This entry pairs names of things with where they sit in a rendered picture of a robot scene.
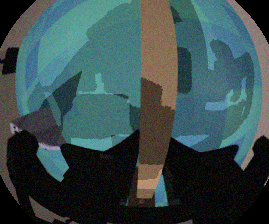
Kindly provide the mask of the long wooden rail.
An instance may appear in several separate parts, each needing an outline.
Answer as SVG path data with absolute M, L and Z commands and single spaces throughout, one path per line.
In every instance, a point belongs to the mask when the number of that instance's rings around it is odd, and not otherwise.
M 177 104 L 178 55 L 167 0 L 141 0 L 141 119 L 137 198 L 151 198 L 170 147 Z

